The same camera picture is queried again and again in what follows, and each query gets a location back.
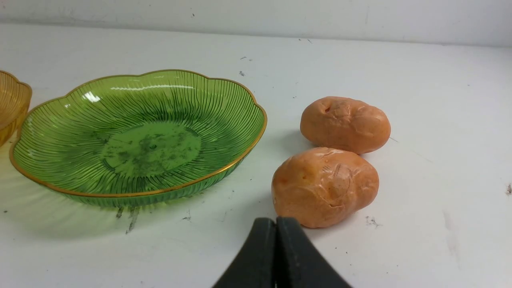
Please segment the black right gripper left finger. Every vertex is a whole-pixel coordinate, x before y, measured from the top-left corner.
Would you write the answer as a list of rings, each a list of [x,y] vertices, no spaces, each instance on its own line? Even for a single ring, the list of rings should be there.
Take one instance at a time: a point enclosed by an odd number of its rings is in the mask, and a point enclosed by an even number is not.
[[[242,248],[214,288],[274,288],[276,224],[256,218]]]

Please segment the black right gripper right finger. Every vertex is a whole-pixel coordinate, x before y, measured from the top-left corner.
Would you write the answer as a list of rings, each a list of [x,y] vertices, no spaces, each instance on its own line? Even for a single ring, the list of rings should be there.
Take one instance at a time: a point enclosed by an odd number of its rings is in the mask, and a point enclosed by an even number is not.
[[[277,288],[349,288],[326,261],[295,218],[277,217]]]

